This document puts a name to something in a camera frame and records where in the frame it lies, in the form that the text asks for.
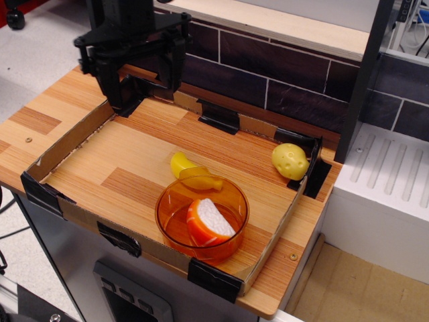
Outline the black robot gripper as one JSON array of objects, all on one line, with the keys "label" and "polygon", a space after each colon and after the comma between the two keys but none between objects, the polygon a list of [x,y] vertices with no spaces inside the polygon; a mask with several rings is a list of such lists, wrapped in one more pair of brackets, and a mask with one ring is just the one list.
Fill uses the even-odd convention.
[{"label": "black robot gripper", "polygon": [[81,71],[96,75],[111,107],[123,107],[120,65],[146,56],[158,56],[158,81],[173,93],[180,88],[191,43],[190,14],[157,13],[153,1],[86,3],[91,31],[77,37],[74,45],[80,50]]}]

